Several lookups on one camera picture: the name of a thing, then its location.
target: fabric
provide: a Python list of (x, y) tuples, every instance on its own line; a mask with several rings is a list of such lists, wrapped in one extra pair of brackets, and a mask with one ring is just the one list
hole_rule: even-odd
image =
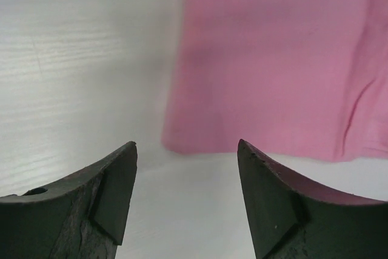
[(388, 0), (185, 0), (162, 142), (388, 158)]

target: white table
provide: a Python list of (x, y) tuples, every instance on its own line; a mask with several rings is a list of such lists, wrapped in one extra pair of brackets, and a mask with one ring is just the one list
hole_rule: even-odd
[[(57, 180), (129, 140), (139, 170), (117, 259), (254, 258), (235, 154), (159, 142), (181, 0), (0, 0), (0, 196)], [(388, 200), (388, 161), (276, 156)]]

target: table surface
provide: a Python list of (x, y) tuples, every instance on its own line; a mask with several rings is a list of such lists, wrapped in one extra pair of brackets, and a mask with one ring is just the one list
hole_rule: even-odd
[[(0, 196), (138, 143), (122, 258), (254, 258), (235, 154), (159, 142), (182, 0), (0, 0)], [(272, 155), (331, 187), (388, 200), (388, 161)]]

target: pink towel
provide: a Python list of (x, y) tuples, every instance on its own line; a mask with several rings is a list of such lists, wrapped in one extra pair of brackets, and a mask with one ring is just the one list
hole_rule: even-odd
[(185, 0), (163, 144), (388, 158), (388, 0)]

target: pink cloth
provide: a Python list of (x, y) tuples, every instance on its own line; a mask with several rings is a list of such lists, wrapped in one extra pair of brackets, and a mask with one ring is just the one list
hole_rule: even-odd
[(185, 0), (162, 142), (388, 158), (388, 0)]

